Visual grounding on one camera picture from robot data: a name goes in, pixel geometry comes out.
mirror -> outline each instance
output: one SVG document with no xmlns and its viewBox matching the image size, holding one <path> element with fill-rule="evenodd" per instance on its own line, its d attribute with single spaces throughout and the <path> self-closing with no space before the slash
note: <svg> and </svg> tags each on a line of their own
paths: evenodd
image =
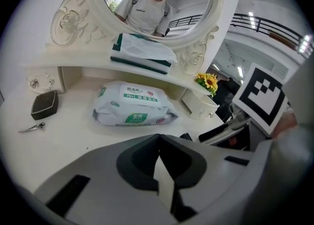
<svg viewBox="0 0 314 225">
<path fill-rule="evenodd" d="M 105 0 L 124 23 L 159 37 L 192 30 L 208 14 L 213 0 Z"/>
</svg>

shelf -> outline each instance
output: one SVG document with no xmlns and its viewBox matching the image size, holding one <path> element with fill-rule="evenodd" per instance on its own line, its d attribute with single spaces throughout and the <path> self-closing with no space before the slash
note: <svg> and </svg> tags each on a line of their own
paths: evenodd
<svg viewBox="0 0 314 225">
<path fill-rule="evenodd" d="M 111 61 L 107 53 L 98 53 L 91 51 L 62 51 L 62 52 L 47 52 L 34 59 L 30 63 L 22 64 L 25 67 L 53 67 L 53 66 L 80 66 L 103 68 L 127 73 L 133 73 L 163 80 L 199 93 L 209 95 L 210 92 L 194 81 L 194 77 L 185 75 L 184 72 L 177 72 L 174 74 L 163 75 L 152 72 L 150 70 L 135 67 L 127 64 Z"/>
</svg>

white t-shirt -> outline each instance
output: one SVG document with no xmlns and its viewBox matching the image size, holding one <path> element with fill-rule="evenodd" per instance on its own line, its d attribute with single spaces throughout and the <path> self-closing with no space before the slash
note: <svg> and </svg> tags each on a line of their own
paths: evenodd
<svg viewBox="0 0 314 225">
<path fill-rule="evenodd" d="M 170 7 L 167 17 L 164 16 L 166 1 L 138 0 L 133 7 L 132 1 L 122 0 L 114 12 L 124 18 L 127 25 L 136 30 L 150 35 L 155 32 L 165 35 L 173 13 Z"/>
</svg>

wet wipes package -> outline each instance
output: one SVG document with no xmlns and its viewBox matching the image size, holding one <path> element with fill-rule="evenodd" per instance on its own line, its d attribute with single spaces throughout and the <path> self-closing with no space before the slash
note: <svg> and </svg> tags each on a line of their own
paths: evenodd
<svg viewBox="0 0 314 225">
<path fill-rule="evenodd" d="M 178 114 L 161 89 L 123 81 L 103 85 L 94 102 L 93 117 L 103 125 L 161 125 Z"/>
</svg>

sunflower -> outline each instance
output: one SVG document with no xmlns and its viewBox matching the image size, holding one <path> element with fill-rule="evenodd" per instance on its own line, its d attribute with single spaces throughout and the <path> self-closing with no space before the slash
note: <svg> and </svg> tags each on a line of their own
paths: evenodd
<svg viewBox="0 0 314 225">
<path fill-rule="evenodd" d="M 204 77 L 204 80 L 205 80 L 205 84 L 206 84 L 207 88 L 212 88 L 215 90 L 218 89 L 217 79 L 215 76 L 207 75 Z"/>
<path fill-rule="evenodd" d="M 197 74 L 197 77 L 200 79 L 204 79 L 207 74 Z"/>
</svg>

